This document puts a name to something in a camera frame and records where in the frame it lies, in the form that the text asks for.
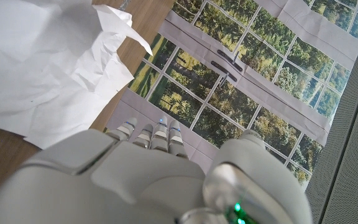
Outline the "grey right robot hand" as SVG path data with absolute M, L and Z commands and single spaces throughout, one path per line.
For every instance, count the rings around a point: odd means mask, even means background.
M 311 223 L 297 179 L 245 130 L 209 171 L 190 161 L 178 121 L 82 131 L 0 186 L 0 223 Z

